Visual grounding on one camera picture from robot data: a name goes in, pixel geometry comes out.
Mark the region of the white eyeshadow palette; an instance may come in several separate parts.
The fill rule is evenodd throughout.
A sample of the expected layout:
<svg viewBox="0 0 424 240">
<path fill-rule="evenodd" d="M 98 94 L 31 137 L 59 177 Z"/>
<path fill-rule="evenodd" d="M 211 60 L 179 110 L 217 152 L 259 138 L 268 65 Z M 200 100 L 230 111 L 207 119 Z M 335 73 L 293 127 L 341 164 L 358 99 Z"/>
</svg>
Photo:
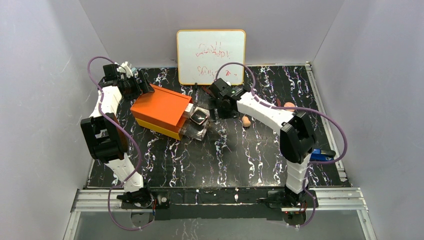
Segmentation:
<svg viewBox="0 0 424 240">
<path fill-rule="evenodd" d="M 189 103 L 187 107 L 185 108 L 182 117 L 189 119 L 192 115 L 193 110 L 195 109 L 194 105 L 192 103 Z"/>
</svg>

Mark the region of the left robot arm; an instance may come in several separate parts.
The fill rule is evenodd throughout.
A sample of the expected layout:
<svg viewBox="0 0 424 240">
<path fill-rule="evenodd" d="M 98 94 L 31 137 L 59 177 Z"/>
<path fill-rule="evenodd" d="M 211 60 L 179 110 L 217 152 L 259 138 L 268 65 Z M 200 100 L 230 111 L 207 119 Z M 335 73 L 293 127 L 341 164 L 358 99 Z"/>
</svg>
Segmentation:
<svg viewBox="0 0 424 240">
<path fill-rule="evenodd" d="M 94 81 L 98 93 L 95 108 L 80 121 L 86 145 L 91 157 L 110 168 L 121 182 L 124 194 L 117 196 L 119 200 L 149 205 L 154 200 L 151 190 L 128 156 L 129 142 L 135 140 L 119 125 L 116 114 L 121 100 L 132 101 L 154 89 L 127 61 L 110 61 L 103 72 L 103 78 Z"/>
</svg>

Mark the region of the orange drawer organizer box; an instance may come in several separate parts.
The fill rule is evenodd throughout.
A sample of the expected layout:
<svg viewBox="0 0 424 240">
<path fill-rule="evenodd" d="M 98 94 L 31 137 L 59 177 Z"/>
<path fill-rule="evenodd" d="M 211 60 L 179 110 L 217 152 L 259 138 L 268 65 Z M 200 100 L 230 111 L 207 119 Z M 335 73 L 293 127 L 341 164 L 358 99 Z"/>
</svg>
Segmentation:
<svg viewBox="0 0 424 240">
<path fill-rule="evenodd" d="M 180 130 L 187 120 L 183 115 L 192 98 L 157 85 L 151 87 L 154 92 L 142 94 L 130 107 L 132 115 L 138 125 L 181 140 Z"/>
</svg>

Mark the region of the black square compact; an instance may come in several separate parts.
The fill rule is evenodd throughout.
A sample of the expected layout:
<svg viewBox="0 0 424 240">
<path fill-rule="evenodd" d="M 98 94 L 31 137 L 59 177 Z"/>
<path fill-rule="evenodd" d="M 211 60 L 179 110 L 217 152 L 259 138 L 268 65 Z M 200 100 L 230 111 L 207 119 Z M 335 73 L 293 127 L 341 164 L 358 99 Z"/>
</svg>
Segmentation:
<svg viewBox="0 0 424 240">
<path fill-rule="evenodd" d="M 197 108 L 191 115 L 190 115 L 190 120 L 201 126 L 203 125 L 210 117 L 210 114 L 204 110 L 204 109 L 200 109 Z"/>
</svg>

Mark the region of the beige gourd makeup sponge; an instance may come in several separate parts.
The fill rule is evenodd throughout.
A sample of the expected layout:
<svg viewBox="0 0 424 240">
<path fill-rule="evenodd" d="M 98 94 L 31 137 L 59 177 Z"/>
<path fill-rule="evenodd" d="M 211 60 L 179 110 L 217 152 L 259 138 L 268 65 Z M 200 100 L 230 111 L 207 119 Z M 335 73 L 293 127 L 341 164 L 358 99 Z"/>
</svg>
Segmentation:
<svg viewBox="0 0 424 240">
<path fill-rule="evenodd" d="M 241 118 L 241 123 L 242 123 L 242 126 L 244 128 L 249 128 L 251 126 L 251 124 L 252 124 L 251 121 L 250 121 L 250 119 L 246 115 L 244 115 Z"/>
</svg>

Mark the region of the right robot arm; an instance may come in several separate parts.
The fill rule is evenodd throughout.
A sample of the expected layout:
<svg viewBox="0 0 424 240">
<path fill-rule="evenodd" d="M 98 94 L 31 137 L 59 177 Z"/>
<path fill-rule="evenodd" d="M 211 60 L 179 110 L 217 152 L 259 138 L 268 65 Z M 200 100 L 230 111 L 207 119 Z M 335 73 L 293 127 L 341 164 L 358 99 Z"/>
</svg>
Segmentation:
<svg viewBox="0 0 424 240">
<path fill-rule="evenodd" d="M 249 88 L 232 86 L 221 78 L 214 81 L 208 90 L 219 117 L 231 118 L 236 113 L 248 115 L 278 134 L 280 153 L 287 165 L 281 201 L 298 204 L 306 194 L 308 165 L 317 141 L 308 114 L 278 109 L 252 94 Z"/>
</svg>

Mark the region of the clear plastic drawer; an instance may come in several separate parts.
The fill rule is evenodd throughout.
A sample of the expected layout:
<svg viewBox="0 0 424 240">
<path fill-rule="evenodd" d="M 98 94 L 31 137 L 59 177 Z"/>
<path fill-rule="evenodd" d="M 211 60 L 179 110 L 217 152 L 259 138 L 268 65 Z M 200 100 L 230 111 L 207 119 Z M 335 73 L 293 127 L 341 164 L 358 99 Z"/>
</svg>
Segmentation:
<svg viewBox="0 0 424 240">
<path fill-rule="evenodd" d="M 203 109 L 203 110 L 206 110 L 210 114 L 209 110 L 204 109 L 202 107 L 199 107 L 195 104 L 193 104 L 193 105 L 195 107 L 193 112 L 196 109 Z M 207 132 L 207 129 L 208 129 L 208 126 L 209 126 L 210 116 L 209 116 L 209 119 L 203 125 L 197 125 L 196 123 L 192 122 L 190 120 L 190 118 L 182 117 L 183 120 L 184 120 L 184 123 L 183 123 L 182 127 L 180 128 L 179 133 L 184 135 L 184 136 L 187 136 L 189 138 L 202 141 L 203 138 L 206 135 L 206 132 Z"/>
</svg>

